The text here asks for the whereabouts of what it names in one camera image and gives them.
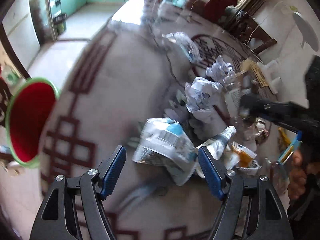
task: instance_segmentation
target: red cloth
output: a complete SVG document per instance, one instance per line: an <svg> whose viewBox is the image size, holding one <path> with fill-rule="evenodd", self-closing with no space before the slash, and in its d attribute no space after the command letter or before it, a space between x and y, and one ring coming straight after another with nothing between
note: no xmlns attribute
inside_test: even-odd
<svg viewBox="0 0 320 240"><path fill-rule="evenodd" d="M237 5L238 0L210 0L204 6L204 18L211 22L217 22L218 19L224 14L227 6Z"/></svg>

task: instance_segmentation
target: hand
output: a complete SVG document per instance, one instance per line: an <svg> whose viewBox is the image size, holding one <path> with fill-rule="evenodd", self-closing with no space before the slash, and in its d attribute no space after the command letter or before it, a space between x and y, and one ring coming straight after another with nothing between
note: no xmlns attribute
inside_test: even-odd
<svg viewBox="0 0 320 240"><path fill-rule="evenodd" d="M299 149L292 155L292 170L289 174L290 184L288 185L288 196L291 200L297 200L306 191L305 184L307 174L316 175L320 172L320 163L309 163L306 172L301 168L303 158Z"/></svg>

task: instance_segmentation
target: blue gripper pad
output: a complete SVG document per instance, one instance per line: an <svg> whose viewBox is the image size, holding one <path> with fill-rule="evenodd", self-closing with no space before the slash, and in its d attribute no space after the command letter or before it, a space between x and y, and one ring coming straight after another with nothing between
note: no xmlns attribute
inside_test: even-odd
<svg viewBox="0 0 320 240"><path fill-rule="evenodd" d="M204 174L205 180L208 183L211 194L220 199L220 201L222 201L225 194L221 189L221 177L203 148L204 147L201 147L198 151L198 160L200 167Z"/></svg>
<svg viewBox="0 0 320 240"><path fill-rule="evenodd" d="M100 199L105 200L107 196L112 194L120 176L120 173L122 171L122 168L124 166L126 158L127 152L125 151L125 148L122 147L118 155L115 157L113 163L111 164L108 173L103 179L103 188L100 193Z"/></svg>

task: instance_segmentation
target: green bowl rim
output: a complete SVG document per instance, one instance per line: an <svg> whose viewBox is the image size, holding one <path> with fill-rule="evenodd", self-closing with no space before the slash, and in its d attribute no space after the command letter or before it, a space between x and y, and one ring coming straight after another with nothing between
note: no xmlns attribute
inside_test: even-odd
<svg viewBox="0 0 320 240"><path fill-rule="evenodd" d="M36 168L38 167L39 165L39 156L38 156L38 153L36 154L36 156L31 159L30 161L28 162L23 162L21 161L18 156L16 155L14 149L13 149L13 146L12 146L12 142L11 142L11 138L10 138L10 127L9 127L9 120L10 120L10 115L11 115L11 109L12 109L12 106L17 98L18 95L20 95L20 93L26 88L28 87L29 85L33 84L33 83L45 83L45 84L48 84L52 87L52 90L54 92L54 95L55 95L55 98L58 99L59 98L59 91L58 89L56 88L56 86L50 82L49 80L45 79L45 78L28 78L26 80L26 83L23 84L19 89L18 91L15 93L15 95L13 95L10 100L9 100L9 104L8 104L8 107L7 107L7 111L6 111L6 114L5 114L5 128L6 128L6 132L7 132L7 140L8 140L8 144L9 144L9 148L11 150L11 155L13 156L13 158L15 159L15 161L17 163L19 163L21 166L23 167L26 167L26 168Z"/></svg>

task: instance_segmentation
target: white cabinet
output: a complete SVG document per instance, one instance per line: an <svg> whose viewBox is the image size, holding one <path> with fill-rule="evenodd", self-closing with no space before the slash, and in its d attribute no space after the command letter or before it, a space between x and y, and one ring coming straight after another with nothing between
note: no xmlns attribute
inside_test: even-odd
<svg viewBox="0 0 320 240"><path fill-rule="evenodd" d="M40 50L29 0L15 0L2 23L15 54L27 69Z"/></svg>

